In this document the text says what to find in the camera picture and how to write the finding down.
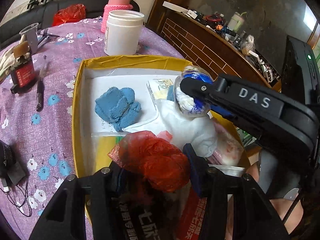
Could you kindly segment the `person right hand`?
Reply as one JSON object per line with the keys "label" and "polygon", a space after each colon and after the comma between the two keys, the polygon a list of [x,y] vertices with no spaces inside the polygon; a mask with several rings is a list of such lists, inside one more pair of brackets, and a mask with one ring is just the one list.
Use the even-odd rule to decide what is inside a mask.
{"label": "person right hand", "polygon": [[[259,181],[259,169],[258,169],[258,163],[254,163],[247,171],[246,173],[250,174],[256,182]],[[289,210],[291,204],[293,201],[288,200],[288,199],[271,199],[270,202],[272,203],[273,207],[277,211],[279,217],[281,219],[284,218],[286,215],[287,211]],[[295,228],[298,226],[300,221],[302,220],[303,217],[303,207],[301,202],[299,201],[291,214],[289,215],[285,225],[285,228],[287,229],[288,233],[292,233]]]}

